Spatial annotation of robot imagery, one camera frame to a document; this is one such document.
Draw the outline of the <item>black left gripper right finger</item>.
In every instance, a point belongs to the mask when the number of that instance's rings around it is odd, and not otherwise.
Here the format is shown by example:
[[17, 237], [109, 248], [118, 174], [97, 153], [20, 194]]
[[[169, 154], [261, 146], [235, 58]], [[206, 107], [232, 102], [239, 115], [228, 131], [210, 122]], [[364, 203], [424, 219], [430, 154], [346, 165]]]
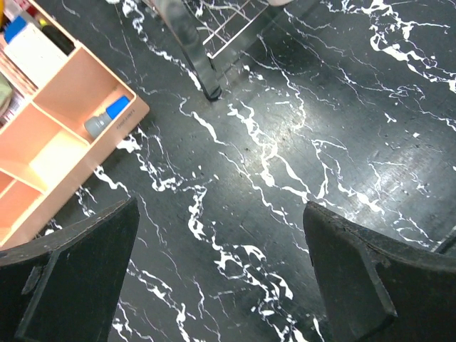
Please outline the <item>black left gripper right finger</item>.
[[308, 202], [303, 225], [335, 341], [454, 341], [455, 232], [427, 251]]

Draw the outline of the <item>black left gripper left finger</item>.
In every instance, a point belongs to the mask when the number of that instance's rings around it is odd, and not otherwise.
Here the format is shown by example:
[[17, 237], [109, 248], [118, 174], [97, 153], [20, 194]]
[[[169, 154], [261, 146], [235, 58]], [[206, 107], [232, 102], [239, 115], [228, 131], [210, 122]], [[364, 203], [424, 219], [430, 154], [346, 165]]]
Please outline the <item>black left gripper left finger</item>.
[[1, 251], [1, 340], [107, 341], [139, 221], [130, 198]]

